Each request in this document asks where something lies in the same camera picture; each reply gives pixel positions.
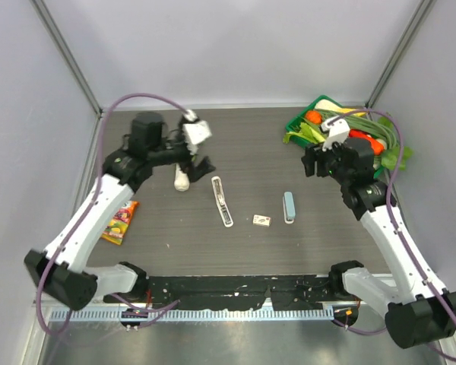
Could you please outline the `white stapler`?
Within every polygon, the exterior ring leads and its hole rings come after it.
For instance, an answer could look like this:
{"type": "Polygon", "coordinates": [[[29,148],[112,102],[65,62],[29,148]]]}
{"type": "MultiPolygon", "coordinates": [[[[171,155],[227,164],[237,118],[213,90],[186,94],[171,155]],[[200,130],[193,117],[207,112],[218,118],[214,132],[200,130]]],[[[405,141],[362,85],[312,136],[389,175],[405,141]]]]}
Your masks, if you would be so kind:
{"type": "Polygon", "coordinates": [[[214,197],[215,197],[217,209],[220,213],[220,217],[223,222],[223,225],[226,228],[229,228],[229,227],[233,226],[233,218],[231,216],[230,210],[228,209],[228,206],[226,203],[221,178],[219,176],[213,176],[211,178],[211,184],[212,184],[212,188],[214,191],[214,197]]]}

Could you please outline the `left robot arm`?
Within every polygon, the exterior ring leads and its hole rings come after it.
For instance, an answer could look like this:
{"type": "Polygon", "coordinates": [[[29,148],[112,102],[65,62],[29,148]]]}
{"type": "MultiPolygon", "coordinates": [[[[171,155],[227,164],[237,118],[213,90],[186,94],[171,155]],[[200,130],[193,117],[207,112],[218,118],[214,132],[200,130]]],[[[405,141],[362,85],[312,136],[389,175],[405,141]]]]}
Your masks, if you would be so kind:
{"type": "Polygon", "coordinates": [[[214,172],[208,157],[193,159],[211,136],[208,123],[192,111],[171,135],[159,113],[142,112],[131,121],[122,146],[107,156],[89,197],[62,232],[41,252],[30,250],[24,264],[38,290],[73,311],[96,297],[121,294],[129,303],[145,298],[147,273],[128,262],[89,268],[87,261],[108,223],[149,179],[155,167],[177,164],[190,182],[214,172]]]}

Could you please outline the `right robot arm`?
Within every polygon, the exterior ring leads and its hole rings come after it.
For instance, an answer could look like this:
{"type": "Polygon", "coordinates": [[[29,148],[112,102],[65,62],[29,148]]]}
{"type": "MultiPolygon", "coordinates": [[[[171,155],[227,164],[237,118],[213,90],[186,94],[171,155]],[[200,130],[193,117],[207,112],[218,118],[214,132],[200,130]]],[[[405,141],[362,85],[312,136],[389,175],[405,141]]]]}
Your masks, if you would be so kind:
{"type": "Polygon", "coordinates": [[[450,338],[456,332],[456,291],[437,277],[416,247],[391,189],[374,177],[374,151],[360,138],[326,149],[309,145],[301,159],[307,176],[338,182],[344,204],[374,239],[391,271],[390,286],[358,261],[333,265],[329,294],[336,300],[361,299],[385,321],[403,349],[450,338]]]}

